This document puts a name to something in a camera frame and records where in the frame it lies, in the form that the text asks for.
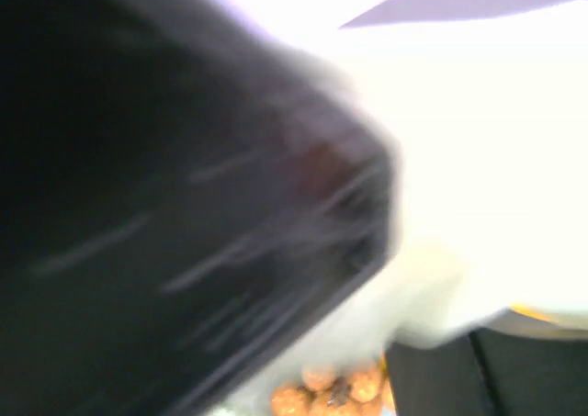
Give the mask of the pale green plastic bag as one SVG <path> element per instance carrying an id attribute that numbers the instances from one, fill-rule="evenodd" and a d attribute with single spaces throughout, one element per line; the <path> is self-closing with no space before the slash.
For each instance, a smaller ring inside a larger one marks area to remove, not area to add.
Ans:
<path id="1" fill-rule="evenodd" d="M 213 409 L 265 415 L 297 366 L 482 329 L 587 343 L 587 0 L 220 0 L 334 67 L 401 162 L 400 243 Z"/>

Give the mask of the brown longan cluster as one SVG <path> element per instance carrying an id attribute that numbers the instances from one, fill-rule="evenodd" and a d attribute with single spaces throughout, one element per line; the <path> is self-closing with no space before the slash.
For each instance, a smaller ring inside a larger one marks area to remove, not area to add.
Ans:
<path id="1" fill-rule="evenodd" d="M 394 415 L 387 368 L 382 359 L 336 370 L 329 366 L 306 368 L 300 380 L 275 388 L 268 399 L 276 416 Z"/>

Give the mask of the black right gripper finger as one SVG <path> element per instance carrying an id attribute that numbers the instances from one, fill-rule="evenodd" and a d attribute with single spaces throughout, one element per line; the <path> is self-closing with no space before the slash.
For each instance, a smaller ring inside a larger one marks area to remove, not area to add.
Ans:
<path id="1" fill-rule="evenodd" d="M 482 329 L 430 349 L 394 343 L 386 361 L 400 415 L 587 413 L 585 341 Z"/>

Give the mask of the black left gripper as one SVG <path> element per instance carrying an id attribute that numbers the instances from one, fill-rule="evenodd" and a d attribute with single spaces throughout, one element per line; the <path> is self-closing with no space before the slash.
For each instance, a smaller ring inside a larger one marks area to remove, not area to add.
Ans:
<path id="1" fill-rule="evenodd" d="M 214 0 L 1 0 L 1 412 L 203 413 L 379 270 L 394 164 Z"/>

